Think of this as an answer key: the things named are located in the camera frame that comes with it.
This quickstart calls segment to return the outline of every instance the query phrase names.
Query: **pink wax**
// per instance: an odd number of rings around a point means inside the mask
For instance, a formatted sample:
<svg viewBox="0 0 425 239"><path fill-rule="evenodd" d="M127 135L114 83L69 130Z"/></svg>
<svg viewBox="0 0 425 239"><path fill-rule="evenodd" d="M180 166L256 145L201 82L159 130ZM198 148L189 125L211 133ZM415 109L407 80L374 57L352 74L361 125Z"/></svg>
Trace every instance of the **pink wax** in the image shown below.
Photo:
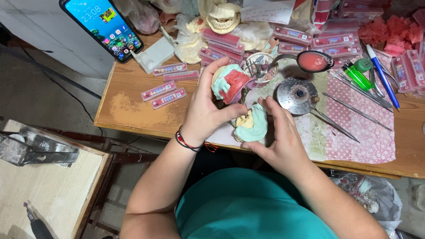
<svg viewBox="0 0 425 239"><path fill-rule="evenodd" d="M298 65L309 71L321 71L328 66L328 60L321 54L310 51L299 55Z"/></svg>

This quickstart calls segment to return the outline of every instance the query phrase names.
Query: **green lighter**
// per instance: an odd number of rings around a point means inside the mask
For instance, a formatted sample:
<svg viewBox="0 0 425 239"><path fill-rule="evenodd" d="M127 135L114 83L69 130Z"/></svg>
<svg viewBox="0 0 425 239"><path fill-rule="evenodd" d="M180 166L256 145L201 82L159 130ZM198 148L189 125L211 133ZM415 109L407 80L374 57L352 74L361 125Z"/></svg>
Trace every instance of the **green lighter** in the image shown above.
<svg viewBox="0 0 425 239"><path fill-rule="evenodd" d="M356 67L350 60L344 62L342 69L351 79L353 79L357 83L357 85L362 90L367 91L372 88L372 85L370 84L369 80L356 69Z"/></svg>

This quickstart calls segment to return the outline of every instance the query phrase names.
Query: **pink patterned cloth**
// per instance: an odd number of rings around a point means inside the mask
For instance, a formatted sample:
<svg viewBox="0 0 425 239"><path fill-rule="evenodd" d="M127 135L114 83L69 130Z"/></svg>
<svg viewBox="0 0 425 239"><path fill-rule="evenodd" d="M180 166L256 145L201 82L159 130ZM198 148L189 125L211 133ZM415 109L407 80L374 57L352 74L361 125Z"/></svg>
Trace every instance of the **pink patterned cloth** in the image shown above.
<svg viewBox="0 0 425 239"><path fill-rule="evenodd" d="M379 53L377 53L377 56L388 69L391 69L390 57L386 57ZM352 62L355 62L359 58L360 57L353 59ZM375 74L375 79L381 91L386 95L385 100L391 102L377 74ZM350 104L372 118L375 118L383 125L391 129L394 128L393 113L385 110L368 98L352 90L331 75L328 76L327 90L327 93L330 95ZM335 134L336 137L327 137L327 160L348 160L377 164L396 159L393 131L389 131L382 126L375 124L374 122L327 97L326 115L360 141L360 143L357 143L339 132L334 127L328 125L327 132Z"/></svg>

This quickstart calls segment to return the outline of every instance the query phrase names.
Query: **teal shirt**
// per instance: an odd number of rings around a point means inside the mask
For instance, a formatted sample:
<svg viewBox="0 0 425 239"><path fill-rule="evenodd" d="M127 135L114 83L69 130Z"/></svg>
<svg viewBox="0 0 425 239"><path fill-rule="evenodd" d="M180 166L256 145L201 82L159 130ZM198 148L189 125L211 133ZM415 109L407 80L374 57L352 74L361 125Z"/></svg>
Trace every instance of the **teal shirt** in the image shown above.
<svg viewBox="0 0 425 239"><path fill-rule="evenodd" d="M183 239L337 238L280 174L244 168L216 171L190 187L177 210Z"/></svg>

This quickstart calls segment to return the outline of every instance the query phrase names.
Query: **forearm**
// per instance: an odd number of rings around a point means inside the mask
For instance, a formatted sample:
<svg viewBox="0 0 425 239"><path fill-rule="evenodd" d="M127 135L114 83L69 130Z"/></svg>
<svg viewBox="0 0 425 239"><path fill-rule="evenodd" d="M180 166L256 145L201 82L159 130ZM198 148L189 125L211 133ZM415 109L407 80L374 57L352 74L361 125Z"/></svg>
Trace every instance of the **forearm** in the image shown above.
<svg viewBox="0 0 425 239"><path fill-rule="evenodd" d="M339 238L388 237L372 215L334 184L313 162L303 165L303 174L294 174L289 180L313 212Z"/></svg>
<svg viewBox="0 0 425 239"><path fill-rule="evenodd" d="M172 211L186 183L196 153L172 138L137 182L126 213Z"/></svg>

